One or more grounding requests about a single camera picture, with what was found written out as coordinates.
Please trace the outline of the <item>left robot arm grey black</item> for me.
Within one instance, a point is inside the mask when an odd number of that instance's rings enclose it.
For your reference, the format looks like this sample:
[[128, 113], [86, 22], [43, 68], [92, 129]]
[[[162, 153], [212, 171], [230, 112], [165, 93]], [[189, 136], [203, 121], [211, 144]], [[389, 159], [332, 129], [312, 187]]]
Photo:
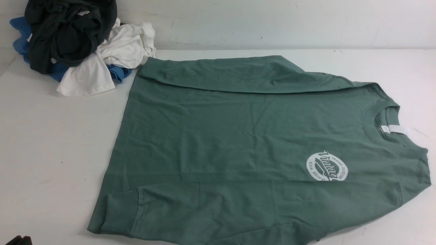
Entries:
[[5, 245], [33, 245], [30, 236], [16, 236], [14, 239], [10, 240]]

